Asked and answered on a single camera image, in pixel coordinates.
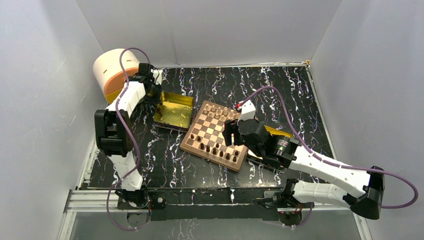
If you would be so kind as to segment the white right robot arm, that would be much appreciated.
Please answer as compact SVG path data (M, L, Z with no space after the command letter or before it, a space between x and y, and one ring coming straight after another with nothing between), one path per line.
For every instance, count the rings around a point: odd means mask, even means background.
M384 170L372 166L364 170L308 152L302 144L284 135L273 135L255 119L226 120L223 137L226 146L245 146L255 157L254 162L267 167L308 173L324 180L311 183L289 179L281 193L288 207L300 203L332 204L349 208L366 219L380 218L385 190Z

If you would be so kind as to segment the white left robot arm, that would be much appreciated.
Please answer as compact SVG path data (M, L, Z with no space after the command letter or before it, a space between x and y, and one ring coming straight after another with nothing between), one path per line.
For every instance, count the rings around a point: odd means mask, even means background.
M134 154L135 137L130 127L137 105L156 106L162 92L162 71L149 63L140 63L137 72L124 82L116 99L105 109L94 114L97 148L112 161L120 178L120 187L132 192L130 202L137 208L149 203L149 194L143 191L143 178L138 171L140 159Z

